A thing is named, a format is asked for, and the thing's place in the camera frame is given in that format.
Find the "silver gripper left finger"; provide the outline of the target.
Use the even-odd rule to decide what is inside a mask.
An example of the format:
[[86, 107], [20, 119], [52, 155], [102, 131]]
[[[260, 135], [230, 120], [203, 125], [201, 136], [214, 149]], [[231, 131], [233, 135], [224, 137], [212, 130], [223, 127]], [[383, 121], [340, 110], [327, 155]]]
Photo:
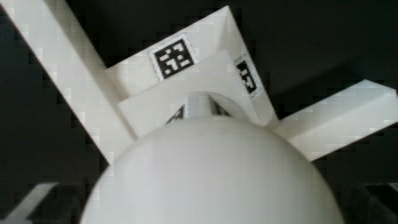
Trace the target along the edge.
[[29, 220], [29, 216], [56, 186], [57, 186], [56, 182], [40, 183], [34, 186], [8, 217], [0, 219], [0, 224], [34, 224], [32, 221]]

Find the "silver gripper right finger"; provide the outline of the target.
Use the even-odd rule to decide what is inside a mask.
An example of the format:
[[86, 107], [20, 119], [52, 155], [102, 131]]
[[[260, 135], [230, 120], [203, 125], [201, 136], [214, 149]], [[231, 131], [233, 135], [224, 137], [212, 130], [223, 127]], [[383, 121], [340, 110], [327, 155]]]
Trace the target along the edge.
[[398, 224], [398, 184], [365, 184], [358, 189], [358, 224]]

